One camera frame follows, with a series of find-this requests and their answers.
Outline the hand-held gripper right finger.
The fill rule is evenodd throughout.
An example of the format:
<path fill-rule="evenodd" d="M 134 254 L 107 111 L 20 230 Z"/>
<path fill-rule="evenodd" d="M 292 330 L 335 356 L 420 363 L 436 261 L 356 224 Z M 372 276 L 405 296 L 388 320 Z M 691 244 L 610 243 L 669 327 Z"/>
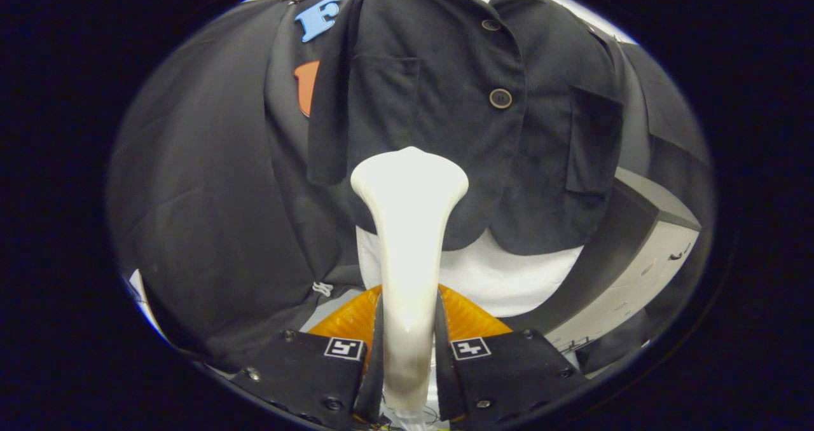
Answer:
<path fill-rule="evenodd" d="M 578 391 L 587 378 L 538 330 L 511 329 L 440 285 L 436 310 L 439 418 L 456 430 L 497 430 Z"/>

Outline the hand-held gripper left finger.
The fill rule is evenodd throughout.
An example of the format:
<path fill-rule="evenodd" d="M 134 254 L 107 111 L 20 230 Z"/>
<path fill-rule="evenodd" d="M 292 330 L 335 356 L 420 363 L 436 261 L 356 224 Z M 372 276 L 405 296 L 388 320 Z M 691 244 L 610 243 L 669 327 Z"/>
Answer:
<path fill-rule="evenodd" d="M 325 428 L 374 425 L 383 400 L 381 291 L 366 290 L 307 332 L 277 333 L 232 383 Z"/>

